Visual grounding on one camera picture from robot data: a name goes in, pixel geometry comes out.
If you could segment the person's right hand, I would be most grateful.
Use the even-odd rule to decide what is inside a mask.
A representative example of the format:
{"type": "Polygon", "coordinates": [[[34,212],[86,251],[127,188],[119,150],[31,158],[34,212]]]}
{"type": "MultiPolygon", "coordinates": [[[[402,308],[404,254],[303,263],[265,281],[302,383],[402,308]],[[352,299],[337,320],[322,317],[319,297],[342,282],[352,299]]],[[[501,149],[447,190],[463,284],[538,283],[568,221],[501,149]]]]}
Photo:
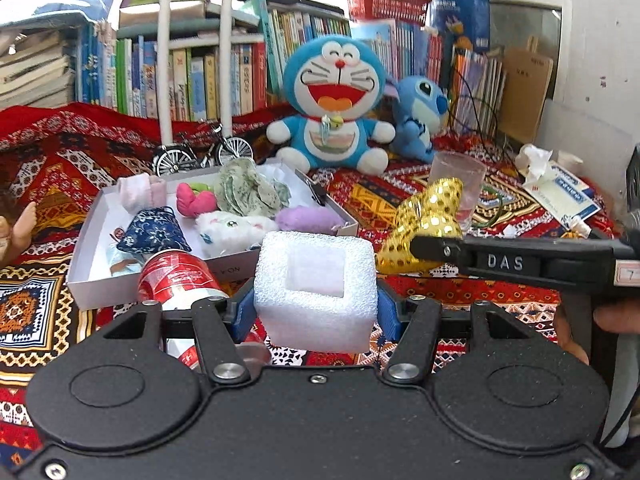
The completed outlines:
{"type": "MultiPolygon", "coordinates": [[[[593,321],[606,332],[613,334],[638,334],[640,328],[639,298],[625,297],[615,304],[597,307],[593,321]]],[[[589,364],[587,352],[573,339],[570,323],[562,306],[556,308],[553,327],[558,345],[579,361],[589,364]]]]}

